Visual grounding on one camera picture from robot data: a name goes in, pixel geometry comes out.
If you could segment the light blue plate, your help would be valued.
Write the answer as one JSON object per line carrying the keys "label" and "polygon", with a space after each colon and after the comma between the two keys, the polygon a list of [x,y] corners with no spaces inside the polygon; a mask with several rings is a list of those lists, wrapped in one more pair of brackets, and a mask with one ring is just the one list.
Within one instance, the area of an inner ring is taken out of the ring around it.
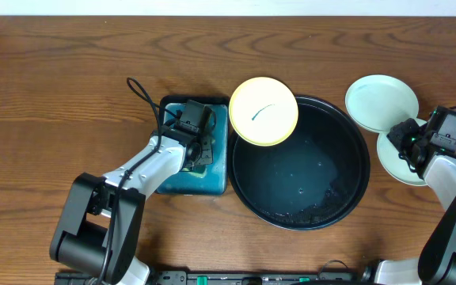
{"label": "light blue plate", "polygon": [[398,157],[399,153],[393,144],[387,139],[390,128],[397,124],[396,120],[389,120],[378,135],[377,155],[385,171],[396,180],[411,186],[426,186],[426,182],[412,173],[405,160]]}

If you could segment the pale green plate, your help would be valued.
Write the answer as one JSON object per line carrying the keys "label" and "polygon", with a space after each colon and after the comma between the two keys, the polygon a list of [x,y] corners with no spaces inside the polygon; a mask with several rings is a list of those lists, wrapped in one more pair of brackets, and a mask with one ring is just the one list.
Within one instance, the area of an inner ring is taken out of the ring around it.
{"label": "pale green plate", "polygon": [[403,81],[383,74],[373,74],[353,82],[346,94],[349,116],[362,128],[387,132],[396,124],[415,119],[419,102]]}

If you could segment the yellow plate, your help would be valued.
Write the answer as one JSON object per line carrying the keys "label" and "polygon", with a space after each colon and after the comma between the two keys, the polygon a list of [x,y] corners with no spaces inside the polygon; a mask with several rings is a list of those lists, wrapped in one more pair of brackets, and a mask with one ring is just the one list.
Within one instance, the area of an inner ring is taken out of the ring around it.
{"label": "yellow plate", "polygon": [[284,83],[269,77],[250,78],[232,93],[229,118],[235,132],[246,142],[274,146],[294,131],[298,102]]}

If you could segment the green yellow sponge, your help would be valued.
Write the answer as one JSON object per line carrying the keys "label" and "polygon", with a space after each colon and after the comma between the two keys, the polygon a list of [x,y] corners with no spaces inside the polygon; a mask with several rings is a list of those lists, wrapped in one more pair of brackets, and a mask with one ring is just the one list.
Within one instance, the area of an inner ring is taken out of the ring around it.
{"label": "green yellow sponge", "polygon": [[195,165],[192,167],[184,167],[181,170],[182,173],[190,175],[196,178],[203,178],[207,175],[207,166],[206,165]]}

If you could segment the black round tray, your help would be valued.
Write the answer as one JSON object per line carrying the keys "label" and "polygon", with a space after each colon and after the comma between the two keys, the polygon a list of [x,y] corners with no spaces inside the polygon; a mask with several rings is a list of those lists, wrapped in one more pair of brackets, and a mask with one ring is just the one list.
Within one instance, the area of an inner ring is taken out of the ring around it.
{"label": "black round tray", "polygon": [[363,198],[370,180],[367,144],[334,104],[298,97],[298,123],[275,146],[228,141],[228,175],[241,202],[284,229],[317,230],[339,222]]}

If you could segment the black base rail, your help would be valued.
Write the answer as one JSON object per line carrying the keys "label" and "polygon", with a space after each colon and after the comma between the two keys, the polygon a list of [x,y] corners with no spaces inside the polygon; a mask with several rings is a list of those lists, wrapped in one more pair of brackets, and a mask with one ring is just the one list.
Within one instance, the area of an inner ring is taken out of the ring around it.
{"label": "black base rail", "polygon": [[156,272],[138,259],[131,262],[122,284],[149,285],[289,285],[289,284],[369,284],[374,280],[372,267],[358,274],[348,267],[334,268],[335,260],[327,262],[316,273],[243,273],[243,272]]}

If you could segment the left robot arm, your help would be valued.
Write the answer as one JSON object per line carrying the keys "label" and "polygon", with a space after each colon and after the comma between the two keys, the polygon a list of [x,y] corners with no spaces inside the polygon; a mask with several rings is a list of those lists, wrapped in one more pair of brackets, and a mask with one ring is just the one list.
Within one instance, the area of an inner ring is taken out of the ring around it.
{"label": "left robot arm", "polygon": [[132,159],[101,177],[72,183],[51,240],[52,260],[102,284],[145,284],[150,267],[136,255],[146,200],[184,168],[211,163],[211,135],[156,131]]}

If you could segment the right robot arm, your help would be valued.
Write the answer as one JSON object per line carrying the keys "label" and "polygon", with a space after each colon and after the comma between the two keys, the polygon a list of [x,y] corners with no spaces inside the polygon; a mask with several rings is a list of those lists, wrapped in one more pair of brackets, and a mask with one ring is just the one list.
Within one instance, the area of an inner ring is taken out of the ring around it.
{"label": "right robot arm", "polygon": [[456,115],[412,118],[381,133],[399,158],[433,190],[445,213],[419,257],[381,260],[363,280],[374,284],[456,284]]}

